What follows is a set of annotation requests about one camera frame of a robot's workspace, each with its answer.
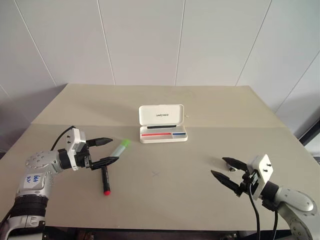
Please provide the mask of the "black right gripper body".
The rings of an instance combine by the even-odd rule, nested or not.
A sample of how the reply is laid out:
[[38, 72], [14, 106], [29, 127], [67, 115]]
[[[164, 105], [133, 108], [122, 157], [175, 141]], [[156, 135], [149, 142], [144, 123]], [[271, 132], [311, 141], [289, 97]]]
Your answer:
[[243, 193], [253, 195], [259, 185], [258, 180], [260, 178], [259, 172], [255, 169], [253, 172], [246, 171], [242, 175], [242, 182], [239, 184], [238, 190], [235, 194], [240, 197]]

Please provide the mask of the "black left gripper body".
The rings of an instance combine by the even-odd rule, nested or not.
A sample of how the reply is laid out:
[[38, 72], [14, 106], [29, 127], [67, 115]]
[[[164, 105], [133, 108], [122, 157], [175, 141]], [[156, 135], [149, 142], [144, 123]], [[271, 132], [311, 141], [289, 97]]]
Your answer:
[[74, 159], [77, 167], [90, 169], [93, 167], [90, 147], [91, 145], [86, 143], [80, 151], [76, 152]]

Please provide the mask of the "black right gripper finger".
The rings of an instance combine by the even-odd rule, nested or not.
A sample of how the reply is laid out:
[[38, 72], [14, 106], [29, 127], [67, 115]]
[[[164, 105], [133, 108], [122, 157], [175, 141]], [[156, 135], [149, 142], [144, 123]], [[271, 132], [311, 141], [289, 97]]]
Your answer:
[[238, 159], [232, 157], [222, 157], [222, 159], [226, 162], [227, 169], [230, 172], [235, 172], [237, 170], [246, 172], [248, 170], [247, 164]]
[[238, 197], [241, 196], [242, 192], [240, 186], [230, 180], [229, 177], [215, 170], [211, 170], [210, 172], [222, 185], [232, 190]]

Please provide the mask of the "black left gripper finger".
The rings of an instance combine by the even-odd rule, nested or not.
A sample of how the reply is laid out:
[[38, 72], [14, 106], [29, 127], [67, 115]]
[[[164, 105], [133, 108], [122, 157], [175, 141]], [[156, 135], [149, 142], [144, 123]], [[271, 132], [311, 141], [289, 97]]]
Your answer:
[[113, 141], [112, 138], [100, 137], [100, 138], [89, 139], [86, 141], [86, 144], [88, 145], [88, 147], [98, 147], [98, 146], [106, 145], [112, 141]]
[[89, 167], [92, 171], [107, 167], [115, 163], [119, 159], [118, 156], [108, 156], [105, 158], [101, 158], [99, 161], [91, 162]]

